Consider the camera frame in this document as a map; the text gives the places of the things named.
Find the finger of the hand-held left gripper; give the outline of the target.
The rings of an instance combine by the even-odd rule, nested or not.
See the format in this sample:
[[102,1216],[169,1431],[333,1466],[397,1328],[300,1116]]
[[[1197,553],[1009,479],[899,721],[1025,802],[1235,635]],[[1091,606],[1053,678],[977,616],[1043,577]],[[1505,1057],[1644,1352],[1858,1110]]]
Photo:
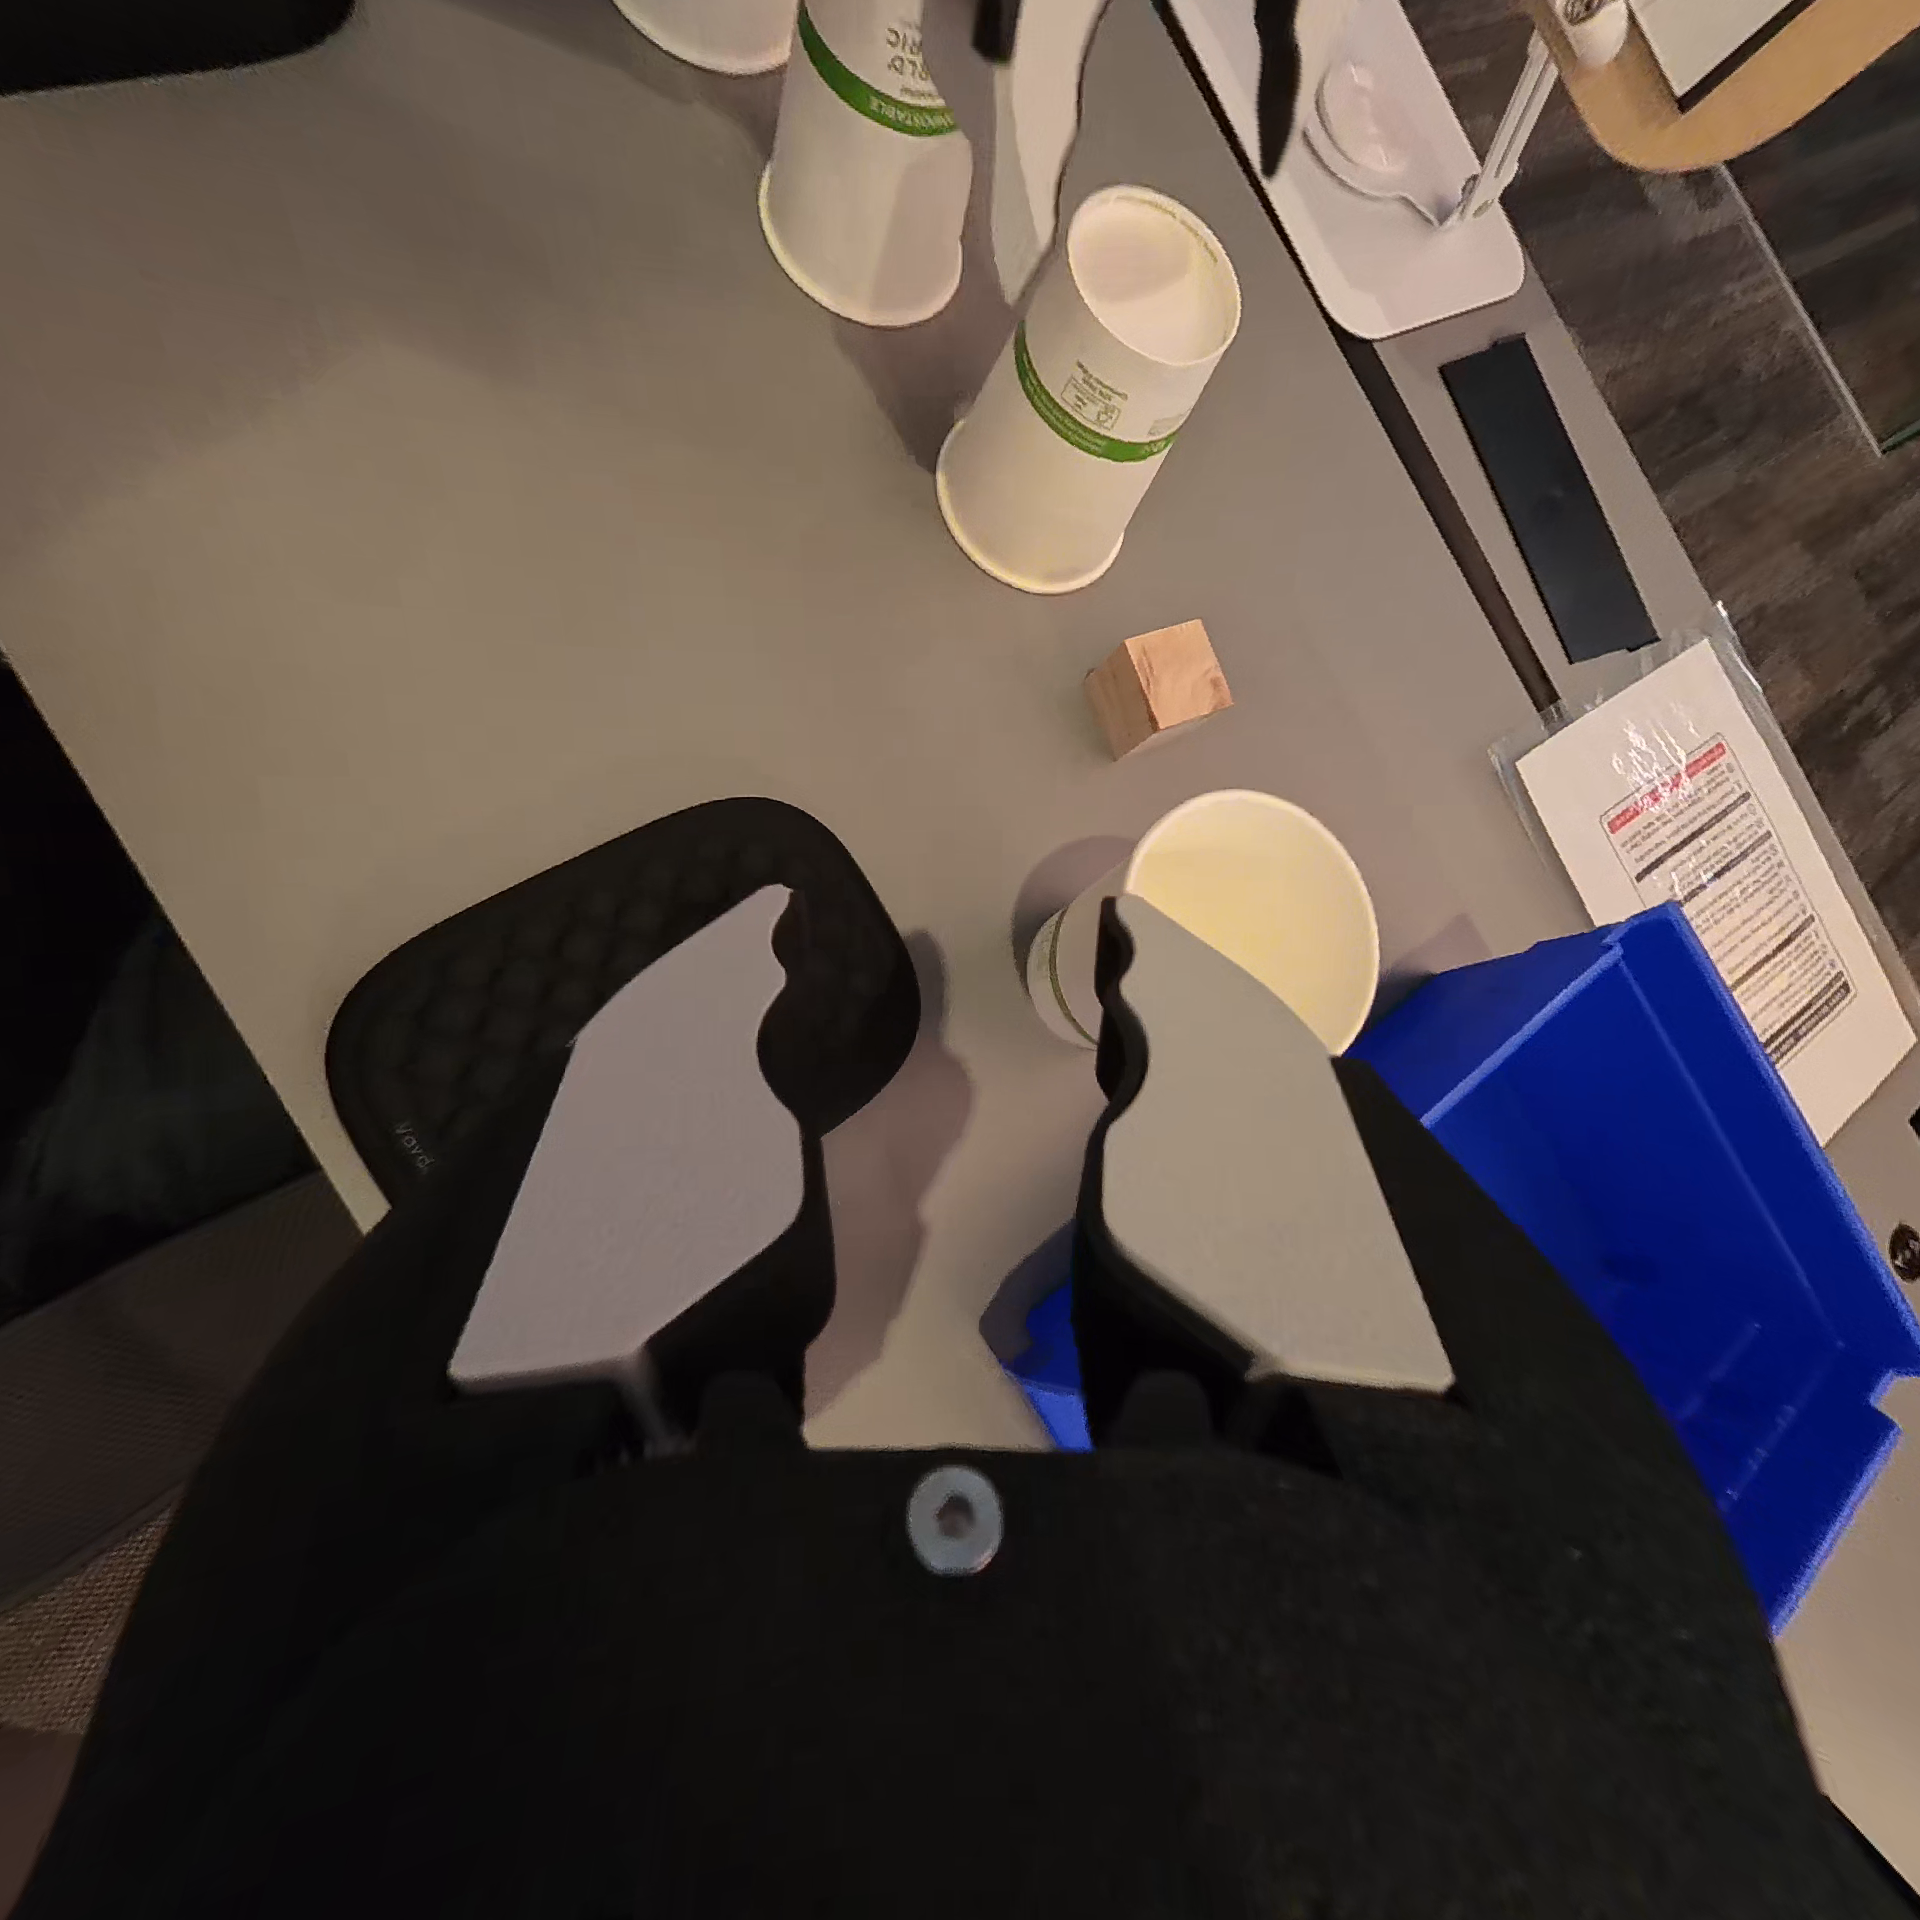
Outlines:
[[990,243],[1002,300],[1022,306],[1061,219],[1088,52],[1107,2],[977,2],[990,73]]
[[1171,19],[1238,156],[1280,176],[1310,92],[1310,8],[1172,2]]

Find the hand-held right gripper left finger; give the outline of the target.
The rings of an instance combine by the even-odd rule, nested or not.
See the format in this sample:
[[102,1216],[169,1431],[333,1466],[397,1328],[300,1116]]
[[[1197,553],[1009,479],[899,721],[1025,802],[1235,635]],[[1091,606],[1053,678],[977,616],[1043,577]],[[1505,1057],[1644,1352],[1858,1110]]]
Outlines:
[[685,1443],[728,1375],[804,1402],[836,1291],[826,1154],[761,1060],[794,905],[760,887],[577,1039],[452,1346],[458,1391],[610,1386],[652,1451]]

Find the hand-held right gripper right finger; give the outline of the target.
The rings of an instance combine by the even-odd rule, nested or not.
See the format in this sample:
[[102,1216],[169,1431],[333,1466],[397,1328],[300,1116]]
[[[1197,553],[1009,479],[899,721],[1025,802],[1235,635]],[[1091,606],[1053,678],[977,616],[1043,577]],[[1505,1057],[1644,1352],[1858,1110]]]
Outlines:
[[1443,1399],[1453,1367],[1333,1057],[1140,896],[1100,905],[1104,1098],[1072,1222],[1072,1342],[1109,1443],[1145,1376],[1227,1422],[1266,1382]]

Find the white paper cup green band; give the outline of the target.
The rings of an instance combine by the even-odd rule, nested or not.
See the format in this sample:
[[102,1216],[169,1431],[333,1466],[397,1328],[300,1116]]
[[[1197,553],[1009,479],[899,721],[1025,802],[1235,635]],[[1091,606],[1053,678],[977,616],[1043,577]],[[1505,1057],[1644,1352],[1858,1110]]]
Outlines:
[[1139,183],[1086,196],[942,446],[950,539],[1022,592],[1093,586],[1238,323],[1233,262],[1189,206]]
[[1097,919],[1139,896],[1224,953],[1330,1055],[1356,1043],[1381,979],[1376,905],[1350,852],[1306,808],[1253,790],[1182,802],[1125,859],[1043,922],[1022,960],[1046,1032],[1097,1043]]
[[817,304],[873,329],[932,320],[963,280],[971,146],[931,73],[926,2],[803,2],[760,226]]
[[777,73],[798,28],[798,2],[629,2],[612,10],[660,52],[722,78]]

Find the light wooden cube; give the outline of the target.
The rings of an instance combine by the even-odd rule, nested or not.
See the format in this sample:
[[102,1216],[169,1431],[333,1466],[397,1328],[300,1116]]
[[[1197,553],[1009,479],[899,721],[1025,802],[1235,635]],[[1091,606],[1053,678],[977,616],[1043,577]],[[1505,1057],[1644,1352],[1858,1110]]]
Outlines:
[[1200,618],[1132,635],[1084,678],[1096,734],[1110,761],[1235,710],[1235,696]]

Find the instruction board on stand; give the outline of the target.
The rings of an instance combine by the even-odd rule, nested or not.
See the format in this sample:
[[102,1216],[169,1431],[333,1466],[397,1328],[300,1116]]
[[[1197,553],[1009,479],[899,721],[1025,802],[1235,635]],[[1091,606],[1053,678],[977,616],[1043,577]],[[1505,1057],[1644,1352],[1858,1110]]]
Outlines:
[[1627,4],[1520,4],[1520,78],[1476,152],[1404,4],[1307,8],[1310,92],[1268,183],[1315,291],[1368,340],[1518,292],[1524,263],[1505,195],[1556,94],[1622,170],[1690,174],[1796,128],[1915,31],[1915,4],[1805,2],[1682,112]]

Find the blue plastic bin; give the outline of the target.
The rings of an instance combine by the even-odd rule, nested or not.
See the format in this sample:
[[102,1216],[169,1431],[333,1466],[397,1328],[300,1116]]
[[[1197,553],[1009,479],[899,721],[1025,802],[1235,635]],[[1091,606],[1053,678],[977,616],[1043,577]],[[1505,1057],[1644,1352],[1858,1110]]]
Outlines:
[[[1333,1057],[1443,1336],[1493,1259],[1417,1200],[1462,1177],[1634,1370],[1782,1633],[1899,1448],[1915,1318],[1677,907],[1432,977]],[[1091,1451],[1068,1278],[1011,1375]]]

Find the laminated instruction sheet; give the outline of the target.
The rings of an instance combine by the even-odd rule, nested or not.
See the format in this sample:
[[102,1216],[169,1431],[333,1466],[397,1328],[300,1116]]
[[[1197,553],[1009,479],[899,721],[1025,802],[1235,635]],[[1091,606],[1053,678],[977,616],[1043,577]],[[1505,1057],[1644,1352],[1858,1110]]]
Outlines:
[[1805,2],[1630,2],[1676,105],[1685,112],[1722,84]]

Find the white printed paper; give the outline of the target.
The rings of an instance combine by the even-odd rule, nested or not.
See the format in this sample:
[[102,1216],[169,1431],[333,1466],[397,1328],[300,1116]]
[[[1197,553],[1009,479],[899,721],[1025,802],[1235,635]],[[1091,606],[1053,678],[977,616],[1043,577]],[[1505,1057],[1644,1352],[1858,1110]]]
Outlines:
[[1723,603],[1491,750],[1595,926],[1676,905],[1820,1145],[1915,1051],[1915,990]]

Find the black zip jacket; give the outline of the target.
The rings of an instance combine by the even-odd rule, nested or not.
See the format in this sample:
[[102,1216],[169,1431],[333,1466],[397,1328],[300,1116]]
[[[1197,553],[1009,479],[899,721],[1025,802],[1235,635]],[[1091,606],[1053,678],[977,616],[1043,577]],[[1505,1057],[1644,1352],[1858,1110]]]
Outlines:
[[2,666],[2,1319],[318,1164]]

